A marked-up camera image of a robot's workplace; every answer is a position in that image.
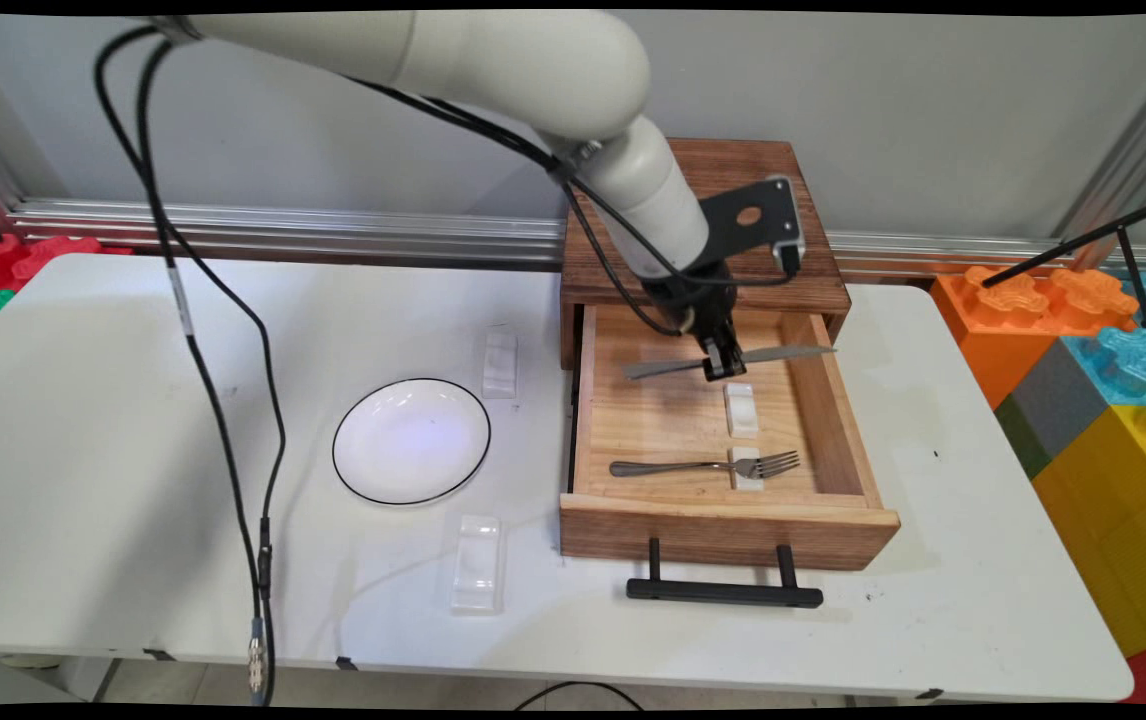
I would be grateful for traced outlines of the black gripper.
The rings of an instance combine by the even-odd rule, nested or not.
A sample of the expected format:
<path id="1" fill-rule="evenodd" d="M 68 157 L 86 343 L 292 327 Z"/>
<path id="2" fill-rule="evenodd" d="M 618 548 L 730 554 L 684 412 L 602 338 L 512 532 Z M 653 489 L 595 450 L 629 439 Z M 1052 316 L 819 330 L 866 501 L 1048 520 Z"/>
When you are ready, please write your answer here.
<path id="1" fill-rule="evenodd" d="M 674 328 L 691 334 L 702 347 L 702 370 L 707 382 L 745 374 L 746 363 L 732 318 L 737 288 L 727 283 L 732 281 L 727 261 L 689 266 L 684 273 L 700 281 L 716 281 L 716 284 L 694 283 L 669 275 L 642 279 L 642 290 Z"/>

